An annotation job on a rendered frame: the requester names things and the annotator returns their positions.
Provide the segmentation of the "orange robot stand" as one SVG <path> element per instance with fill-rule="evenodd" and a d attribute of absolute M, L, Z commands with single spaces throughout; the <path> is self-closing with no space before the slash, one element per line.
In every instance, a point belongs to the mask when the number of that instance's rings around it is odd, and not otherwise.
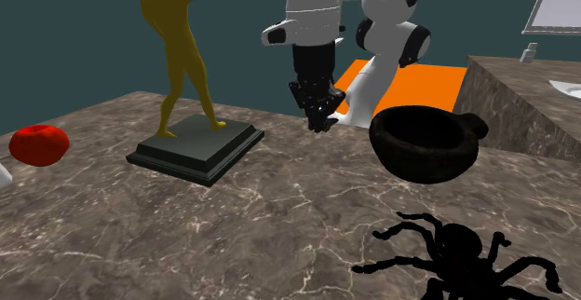
<path fill-rule="evenodd" d="M 451 112 L 466 74 L 466 67 L 415 63 L 397 73 L 374 114 L 401 105 L 424 105 Z"/>

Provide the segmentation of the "gold human figure statue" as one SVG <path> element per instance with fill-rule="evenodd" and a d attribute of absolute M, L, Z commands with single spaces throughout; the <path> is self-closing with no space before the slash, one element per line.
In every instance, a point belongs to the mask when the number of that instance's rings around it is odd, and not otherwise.
<path fill-rule="evenodd" d="M 163 38 L 170 92 L 160 107 L 156 134 L 137 145 L 127 162 L 179 179 L 213 186 L 263 137 L 250 123 L 217 118 L 201 59 L 188 20 L 194 0 L 140 0 L 146 22 Z M 184 80 L 194 85 L 203 113 L 169 124 Z"/>

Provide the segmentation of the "small white bottle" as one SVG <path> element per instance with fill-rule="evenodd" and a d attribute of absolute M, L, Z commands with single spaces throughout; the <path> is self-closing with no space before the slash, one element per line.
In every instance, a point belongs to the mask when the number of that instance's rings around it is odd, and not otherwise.
<path fill-rule="evenodd" d="M 534 60 L 537 46 L 538 46 L 537 43 L 529 43 L 527 48 L 523 50 L 521 54 L 520 62 L 531 63 Z"/>

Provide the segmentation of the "black toy spider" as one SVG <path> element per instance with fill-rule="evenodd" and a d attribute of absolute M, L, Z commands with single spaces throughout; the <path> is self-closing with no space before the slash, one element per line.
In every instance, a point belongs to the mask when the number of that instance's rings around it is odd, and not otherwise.
<path fill-rule="evenodd" d="M 493 269 L 500 247 L 508 247 L 511 242 L 502 232 L 495 232 L 488 256 L 482 258 L 482 242 L 479 235 L 465 225 L 443 224 L 429 213 L 400 213 L 403 221 L 389 227 L 384 232 L 374 231 L 372 235 L 380 240 L 388 240 L 403 230 L 420 233 L 425 240 L 429 255 L 427 260 L 418 257 L 396 256 L 364 266 L 352 266 L 359 274 L 372 274 L 391 266 L 413 266 L 436 276 L 428 280 L 426 293 L 420 300 L 549 300 L 514 286 L 507 281 L 529 266 L 539 266 L 545 270 L 546 288 L 552 293 L 561 293 L 560 277 L 556 265 L 538 256 L 517 259 L 501 271 Z"/>

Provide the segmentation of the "window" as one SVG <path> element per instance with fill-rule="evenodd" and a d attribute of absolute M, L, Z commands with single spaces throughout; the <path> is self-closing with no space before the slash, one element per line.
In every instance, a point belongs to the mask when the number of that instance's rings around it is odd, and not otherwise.
<path fill-rule="evenodd" d="M 536 0 L 521 33 L 581 36 L 581 0 Z"/>

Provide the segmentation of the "white sink basin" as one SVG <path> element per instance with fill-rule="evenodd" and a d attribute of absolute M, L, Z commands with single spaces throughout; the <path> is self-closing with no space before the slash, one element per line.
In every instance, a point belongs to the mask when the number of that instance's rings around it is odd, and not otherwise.
<path fill-rule="evenodd" d="M 558 92 L 581 101 L 581 84 L 549 80 L 549 84 Z"/>

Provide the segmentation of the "red apple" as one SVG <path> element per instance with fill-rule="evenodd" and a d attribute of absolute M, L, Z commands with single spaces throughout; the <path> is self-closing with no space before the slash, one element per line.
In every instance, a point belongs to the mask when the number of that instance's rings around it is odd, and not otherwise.
<path fill-rule="evenodd" d="M 32 125 L 15 132 L 9 142 L 10 154 L 35 167 L 58 162 L 69 149 L 67 134 L 52 125 Z"/>

